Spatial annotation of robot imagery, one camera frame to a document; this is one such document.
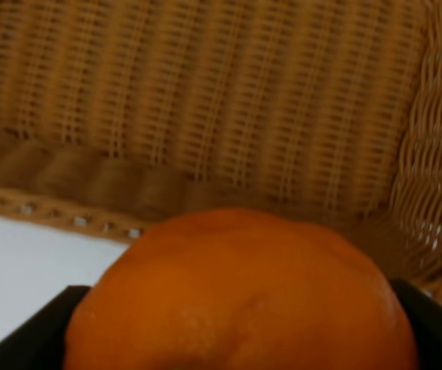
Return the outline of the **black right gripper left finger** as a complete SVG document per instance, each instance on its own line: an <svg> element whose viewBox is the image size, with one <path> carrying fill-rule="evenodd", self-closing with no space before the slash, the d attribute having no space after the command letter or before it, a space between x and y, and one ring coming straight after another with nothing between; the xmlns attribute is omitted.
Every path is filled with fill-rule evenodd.
<svg viewBox="0 0 442 370"><path fill-rule="evenodd" d="M65 330L89 286L68 286L0 341L0 370L61 369Z"/></svg>

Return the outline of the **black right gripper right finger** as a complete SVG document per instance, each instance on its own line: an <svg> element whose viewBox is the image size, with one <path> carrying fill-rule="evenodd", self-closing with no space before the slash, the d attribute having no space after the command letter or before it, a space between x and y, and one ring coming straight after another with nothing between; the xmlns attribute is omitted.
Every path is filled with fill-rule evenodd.
<svg viewBox="0 0 442 370"><path fill-rule="evenodd" d="M442 369L442 306L406 281L390 282L412 326L421 369Z"/></svg>

